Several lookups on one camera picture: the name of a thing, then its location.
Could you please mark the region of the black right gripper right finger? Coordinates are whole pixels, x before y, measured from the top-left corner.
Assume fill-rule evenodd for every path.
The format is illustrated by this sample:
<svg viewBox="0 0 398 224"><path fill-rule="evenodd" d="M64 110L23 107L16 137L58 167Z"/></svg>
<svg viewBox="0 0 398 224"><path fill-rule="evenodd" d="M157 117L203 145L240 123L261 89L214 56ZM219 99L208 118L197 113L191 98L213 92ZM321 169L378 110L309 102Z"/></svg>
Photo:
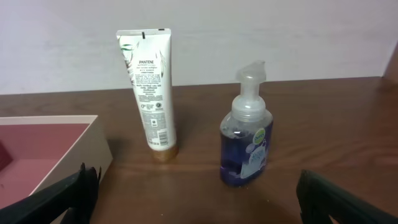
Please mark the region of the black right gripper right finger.
<svg viewBox="0 0 398 224"><path fill-rule="evenodd" d="M365 202L321 175L302 170L296 187L300 216L305 224L397 223L397 217Z"/></svg>

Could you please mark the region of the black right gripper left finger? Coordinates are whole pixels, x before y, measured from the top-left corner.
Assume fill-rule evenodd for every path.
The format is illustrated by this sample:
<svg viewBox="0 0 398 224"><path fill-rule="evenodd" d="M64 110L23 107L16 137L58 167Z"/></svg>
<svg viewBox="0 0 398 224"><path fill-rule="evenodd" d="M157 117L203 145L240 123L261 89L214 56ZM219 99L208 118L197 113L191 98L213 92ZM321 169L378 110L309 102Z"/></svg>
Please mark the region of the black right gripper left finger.
<svg viewBox="0 0 398 224"><path fill-rule="evenodd" d="M101 170L80 170L31 196L1 209L2 224L89 223L98 199Z"/></svg>

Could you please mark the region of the white box with pink interior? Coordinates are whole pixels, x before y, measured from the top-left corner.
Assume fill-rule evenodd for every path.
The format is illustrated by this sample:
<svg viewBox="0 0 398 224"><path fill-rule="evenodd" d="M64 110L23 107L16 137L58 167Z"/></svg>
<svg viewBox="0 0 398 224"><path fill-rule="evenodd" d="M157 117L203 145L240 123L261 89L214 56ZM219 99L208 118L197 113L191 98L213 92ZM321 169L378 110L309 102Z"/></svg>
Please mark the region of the white box with pink interior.
<svg viewBox="0 0 398 224"><path fill-rule="evenodd" d="M1 209L71 176L107 171L113 156L97 115L1 118Z"/></svg>

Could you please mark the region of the blue foam soap pump bottle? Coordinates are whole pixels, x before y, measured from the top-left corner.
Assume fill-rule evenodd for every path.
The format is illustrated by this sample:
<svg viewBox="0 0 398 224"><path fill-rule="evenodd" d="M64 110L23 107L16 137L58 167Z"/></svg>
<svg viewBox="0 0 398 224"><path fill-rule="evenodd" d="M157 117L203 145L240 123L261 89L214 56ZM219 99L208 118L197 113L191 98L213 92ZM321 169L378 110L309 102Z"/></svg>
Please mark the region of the blue foam soap pump bottle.
<svg viewBox="0 0 398 224"><path fill-rule="evenodd" d="M266 81L264 61L255 61L237 72L240 94L220 124L221 180L244 186L259 177L267 165L274 118L259 95Z"/></svg>

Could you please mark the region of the white Pantene conditioner tube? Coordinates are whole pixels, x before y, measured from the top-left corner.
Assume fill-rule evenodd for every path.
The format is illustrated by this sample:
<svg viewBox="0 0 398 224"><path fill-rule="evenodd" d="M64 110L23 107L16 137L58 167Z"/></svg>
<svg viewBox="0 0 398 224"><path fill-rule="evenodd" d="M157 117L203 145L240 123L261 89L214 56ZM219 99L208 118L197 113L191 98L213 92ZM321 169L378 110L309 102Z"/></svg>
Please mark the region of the white Pantene conditioner tube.
<svg viewBox="0 0 398 224"><path fill-rule="evenodd" d="M160 162L167 162L178 153L172 101L172 31L119 30L116 37L146 141L153 157Z"/></svg>

